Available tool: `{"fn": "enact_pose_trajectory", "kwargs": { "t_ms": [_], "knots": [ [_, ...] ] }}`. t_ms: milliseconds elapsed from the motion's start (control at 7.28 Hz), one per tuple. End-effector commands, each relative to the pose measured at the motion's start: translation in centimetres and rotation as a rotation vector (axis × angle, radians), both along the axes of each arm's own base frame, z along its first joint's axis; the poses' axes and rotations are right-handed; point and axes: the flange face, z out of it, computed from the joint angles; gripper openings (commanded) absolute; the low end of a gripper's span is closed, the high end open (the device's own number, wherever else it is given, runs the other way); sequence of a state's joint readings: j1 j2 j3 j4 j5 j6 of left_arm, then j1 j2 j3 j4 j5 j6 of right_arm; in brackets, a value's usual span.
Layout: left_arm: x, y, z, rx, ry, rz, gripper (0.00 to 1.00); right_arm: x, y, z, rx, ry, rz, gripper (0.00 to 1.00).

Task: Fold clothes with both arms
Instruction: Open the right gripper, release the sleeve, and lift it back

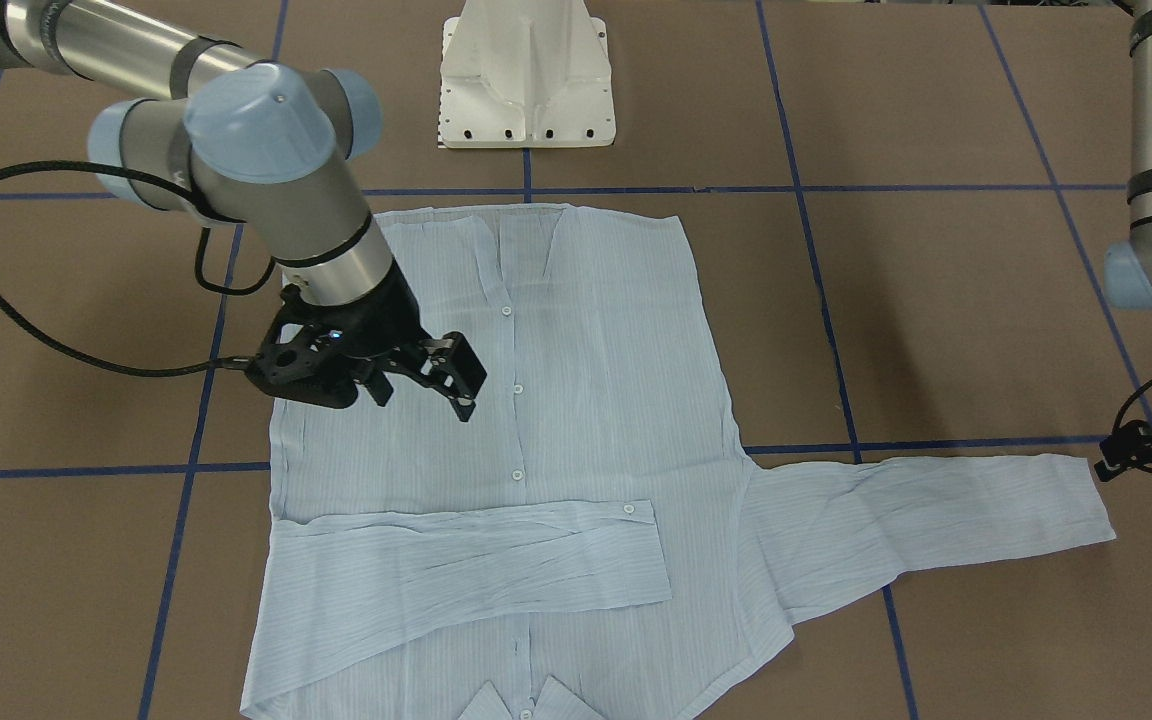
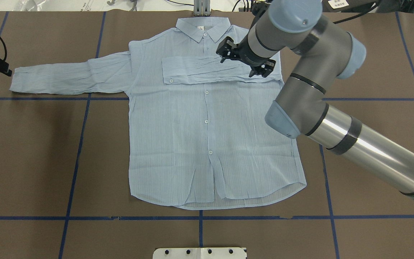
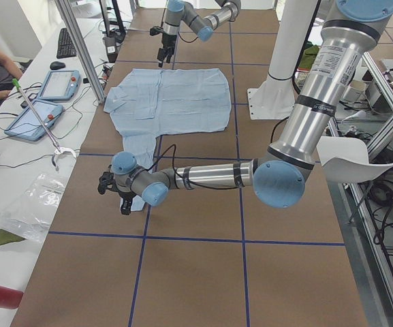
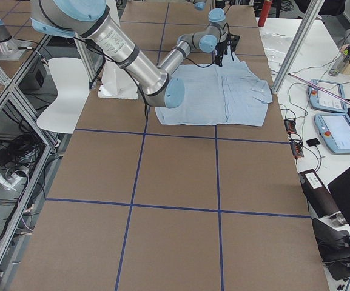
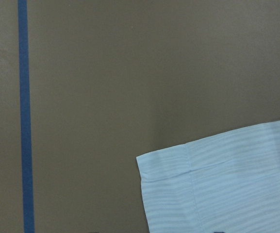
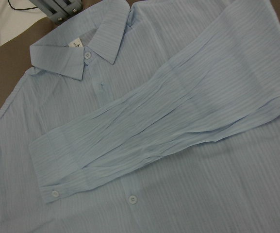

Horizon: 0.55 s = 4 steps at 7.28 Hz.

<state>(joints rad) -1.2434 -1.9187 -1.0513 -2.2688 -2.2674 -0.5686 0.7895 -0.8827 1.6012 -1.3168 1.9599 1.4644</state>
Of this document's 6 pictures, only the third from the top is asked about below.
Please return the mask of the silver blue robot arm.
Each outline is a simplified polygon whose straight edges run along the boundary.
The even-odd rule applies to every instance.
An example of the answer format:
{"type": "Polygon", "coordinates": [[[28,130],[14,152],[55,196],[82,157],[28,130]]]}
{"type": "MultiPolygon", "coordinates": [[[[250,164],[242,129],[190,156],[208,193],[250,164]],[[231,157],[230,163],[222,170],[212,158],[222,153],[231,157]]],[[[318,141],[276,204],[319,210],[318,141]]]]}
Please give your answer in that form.
{"type": "Polygon", "coordinates": [[[201,41],[208,41],[214,30],[225,22],[234,22],[241,10],[241,1],[216,1],[220,9],[205,17],[201,17],[193,5],[186,1],[167,1],[163,18],[159,26],[150,29],[151,36],[161,34],[162,47],[157,53],[159,67],[164,61],[170,63],[176,48],[180,24],[184,22],[201,41]]]}
{"type": "Polygon", "coordinates": [[[160,205],[172,189],[251,186],[266,205],[297,203],[314,168],[313,152],[335,115],[358,63],[376,47],[393,15],[393,1],[333,1],[323,43],[299,92],[292,82],[318,1],[287,1],[266,80],[248,93],[254,119],[285,119],[266,154],[244,163],[167,168],[153,172],[155,140],[164,134],[220,131],[230,112],[227,80],[218,69],[133,69],[106,100],[124,149],[112,158],[112,190],[128,215],[160,205]]]}

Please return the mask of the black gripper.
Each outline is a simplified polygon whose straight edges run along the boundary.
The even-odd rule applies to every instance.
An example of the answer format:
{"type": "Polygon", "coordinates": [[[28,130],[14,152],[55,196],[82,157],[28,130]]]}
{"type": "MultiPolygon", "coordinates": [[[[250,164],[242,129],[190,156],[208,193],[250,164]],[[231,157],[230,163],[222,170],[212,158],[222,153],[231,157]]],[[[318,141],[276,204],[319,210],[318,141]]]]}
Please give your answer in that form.
{"type": "Polygon", "coordinates": [[[161,42],[163,44],[163,48],[160,48],[157,53],[157,62],[159,67],[163,66],[164,57],[165,62],[170,63],[176,47],[176,35],[164,33],[162,35],[161,42]]]}
{"type": "Polygon", "coordinates": [[[136,193],[129,191],[123,192],[118,191],[120,198],[122,199],[122,204],[120,206],[120,212],[122,215],[130,215],[131,214],[131,206],[133,203],[133,199],[136,197],[136,193]]]}

